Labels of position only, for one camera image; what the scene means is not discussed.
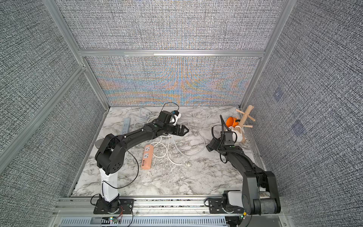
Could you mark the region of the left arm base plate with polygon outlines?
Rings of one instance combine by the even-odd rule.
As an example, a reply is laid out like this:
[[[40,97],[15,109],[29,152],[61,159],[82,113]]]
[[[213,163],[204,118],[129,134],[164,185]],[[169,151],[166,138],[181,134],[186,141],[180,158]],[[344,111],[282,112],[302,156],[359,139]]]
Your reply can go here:
[[[134,199],[114,199],[111,202],[105,201],[103,198],[98,199],[93,214],[131,214],[134,207]]]

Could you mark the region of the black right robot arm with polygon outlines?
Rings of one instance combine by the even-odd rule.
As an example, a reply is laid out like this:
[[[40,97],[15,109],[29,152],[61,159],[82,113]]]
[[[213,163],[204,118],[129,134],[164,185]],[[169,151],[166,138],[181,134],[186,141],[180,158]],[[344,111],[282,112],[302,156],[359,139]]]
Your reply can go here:
[[[281,212],[278,186],[275,175],[258,167],[235,145],[233,132],[223,131],[221,137],[213,139],[206,146],[209,152],[217,151],[242,175],[242,207],[248,215],[278,214]]]

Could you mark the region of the light blue power strip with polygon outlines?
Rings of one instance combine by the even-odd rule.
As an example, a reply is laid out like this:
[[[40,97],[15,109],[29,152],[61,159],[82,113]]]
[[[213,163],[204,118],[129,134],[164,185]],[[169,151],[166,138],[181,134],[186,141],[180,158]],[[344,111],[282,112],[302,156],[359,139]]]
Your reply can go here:
[[[124,118],[123,121],[122,134],[129,133],[131,131],[131,125],[133,125],[133,129],[135,129],[137,124],[150,122],[153,116],[154,115],[150,110],[143,107],[139,109],[138,115],[133,113],[126,115],[126,118]]]

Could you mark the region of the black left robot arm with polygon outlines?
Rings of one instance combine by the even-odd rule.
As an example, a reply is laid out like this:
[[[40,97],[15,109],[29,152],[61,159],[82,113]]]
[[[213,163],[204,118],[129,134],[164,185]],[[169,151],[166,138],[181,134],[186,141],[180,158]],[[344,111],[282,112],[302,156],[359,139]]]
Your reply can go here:
[[[116,183],[126,152],[138,144],[163,135],[185,136],[189,129],[177,123],[180,115],[178,111],[161,111],[155,120],[138,130],[123,135],[108,134],[104,138],[95,160],[101,174],[102,186],[98,202],[104,205],[109,213],[115,212],[120,207],[118,192],[120,187],[117,187]]]

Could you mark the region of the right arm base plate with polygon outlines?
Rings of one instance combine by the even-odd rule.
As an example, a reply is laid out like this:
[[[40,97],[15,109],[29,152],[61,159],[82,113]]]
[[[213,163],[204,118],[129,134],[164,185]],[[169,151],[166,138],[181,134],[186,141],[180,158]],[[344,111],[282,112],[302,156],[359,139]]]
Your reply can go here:
[[[204,205],[210,214],[244,214],[244,208],[231,205],[221,198],[207,198]]]

